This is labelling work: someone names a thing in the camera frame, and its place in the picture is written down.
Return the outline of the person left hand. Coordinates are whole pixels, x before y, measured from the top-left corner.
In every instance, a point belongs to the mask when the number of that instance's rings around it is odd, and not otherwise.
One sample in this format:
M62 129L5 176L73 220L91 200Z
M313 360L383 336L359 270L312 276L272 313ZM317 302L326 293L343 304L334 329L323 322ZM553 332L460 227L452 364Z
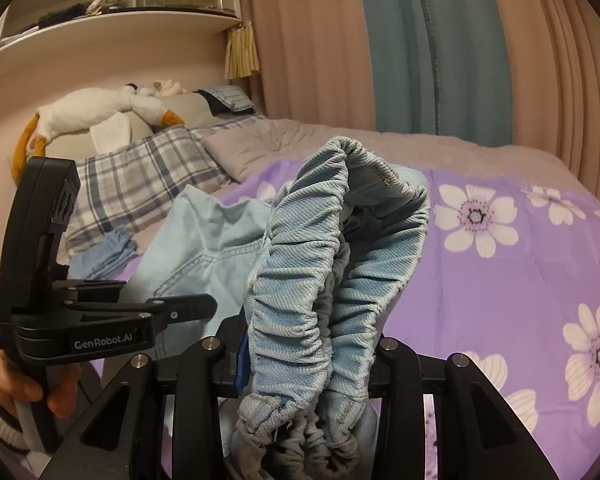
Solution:
M60 382L50 393L43 393L42 386L11 366L0 350L0 406L15 416L14 401L47 401L48 408L60 419L69 418L76 407L78 382L82 369L78 364L68 364L60 373Z

